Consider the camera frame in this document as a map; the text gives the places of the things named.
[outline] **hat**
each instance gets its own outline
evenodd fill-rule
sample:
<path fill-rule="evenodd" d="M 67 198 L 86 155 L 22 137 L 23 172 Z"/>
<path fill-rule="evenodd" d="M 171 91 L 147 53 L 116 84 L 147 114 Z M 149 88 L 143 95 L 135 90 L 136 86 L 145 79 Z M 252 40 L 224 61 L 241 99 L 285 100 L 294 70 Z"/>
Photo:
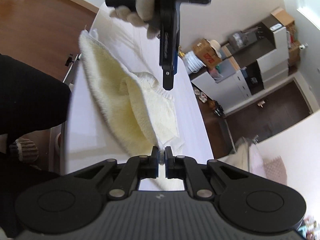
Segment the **hat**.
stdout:
<path fill-rule="evenodd" d="M 221 45 L 219 44 L 219 42 L 217 42 L 216 40 L 211 40 L 209 41 L 210 46 L 214 49 L 214 51 L 216 52 L 217 56 L 219 58 L 222 57 L 221 53 L 219 52 L 219 50 L 221 49 Z"/>

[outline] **black pants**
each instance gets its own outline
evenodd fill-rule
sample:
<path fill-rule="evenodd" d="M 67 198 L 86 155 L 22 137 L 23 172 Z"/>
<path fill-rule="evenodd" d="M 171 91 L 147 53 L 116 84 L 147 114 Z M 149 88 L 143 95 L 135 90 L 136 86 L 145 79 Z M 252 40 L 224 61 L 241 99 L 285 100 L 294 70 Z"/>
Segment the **black pants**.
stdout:
<path fill-rule="evenodd" d="M 0 134 L 7 145 L 35 130 L 45 130 L 67 118 L 70 90 L 59 80 L 9 56 L 0 54 Z M 57 174 L 13 163 L 0 153 L 0 227 L 8 237 L 21 231 L 14 213 L 17 196 L 28 187 Z"/>

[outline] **logo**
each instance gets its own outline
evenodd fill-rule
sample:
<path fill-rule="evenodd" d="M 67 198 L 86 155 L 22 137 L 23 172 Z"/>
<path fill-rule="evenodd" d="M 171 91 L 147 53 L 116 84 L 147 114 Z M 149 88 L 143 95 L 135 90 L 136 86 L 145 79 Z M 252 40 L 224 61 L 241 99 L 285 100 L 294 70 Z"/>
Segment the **logo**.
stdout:
<path fill-rule="evenodd" d="M 159 195 L 156 196 L 157 199 L 162 199 L 164 197 L 165 197 L 165 195 L 163 195 L 163 194 L 159 194 Z"/>
<path fill-rule="evenodd" d="M 165 33 L 164 34 L 164 57 L 168 58 L 168 38 L 169 34 Z"/>

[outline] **window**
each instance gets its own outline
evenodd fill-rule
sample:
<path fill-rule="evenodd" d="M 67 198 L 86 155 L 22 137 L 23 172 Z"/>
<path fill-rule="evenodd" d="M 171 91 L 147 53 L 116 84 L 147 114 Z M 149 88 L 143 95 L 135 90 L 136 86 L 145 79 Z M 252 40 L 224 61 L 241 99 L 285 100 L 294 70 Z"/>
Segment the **window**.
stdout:
<path fill-rule="evenodd" d="M 300 8 L 298 10 L 320 29 L 319 0 L 300 0 Z"/>

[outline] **white cabinet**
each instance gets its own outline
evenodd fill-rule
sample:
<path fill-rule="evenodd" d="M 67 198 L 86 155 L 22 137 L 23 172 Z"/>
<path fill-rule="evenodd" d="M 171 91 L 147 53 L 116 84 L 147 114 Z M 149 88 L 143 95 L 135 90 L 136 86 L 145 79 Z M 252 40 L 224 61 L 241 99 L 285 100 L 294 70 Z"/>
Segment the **white cabinet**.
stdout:
<path fill-rule="evenodd" d="M 241 72 L 241 70 L 238 70 L 234 75 L 233 75 L 234 80 L 236 81 L 240 91 L 242 92 L 243 96 L 245 99 L 248 99 L 249 97 L 251 97 L 251 92 L 250 89 L 248 87 L 247 82 L 244 79 L 244 76 Z"/>
<path fill-rule="evenodd" d="M 275 38 L 276 49 L 288 47 L 286 27 L 282 27 L 279 30 L 275 31 L 273 33 L 273 37 Z"/>
<path fill-rule="evenodd" d="M 278 69 L 282 69 L 280 72 L 276 73 L 272 77 L 266 79 L 263 81 L 263 87 L 264 89 L 268 89 L 269 87 L 272 87 L 273 85 L 277 84 L 278 82 L 281 82 L 285 78 L 288 77 L 288 62 L 284 61 L 280 63 L 277 66 Z"/>
<path fill-rule="evenodd" d="M 246 99 L 242 91 L 240 90 L 234 76 L 235 75 L 232 75 L 221 81 L 220 83 L 216 83 L 206 71 L 200 76 L 194 78 L 191 82 L 196 85 L 202 92 L 204 92 L 209 98 L 211 98 L 212 100 L 216 100 L 226 112 L 228 109 Z"/>
<path fill-rule="evenodd" d="M 262 80 L 265 81 L 275 74 L 283 71 L 283 69 L 279 69 L 278 66 L 288 58 L 289 52 L 287 47 L 274 49 L 273 51 L 258 58 L 257 62 L 260 68 Z"/>

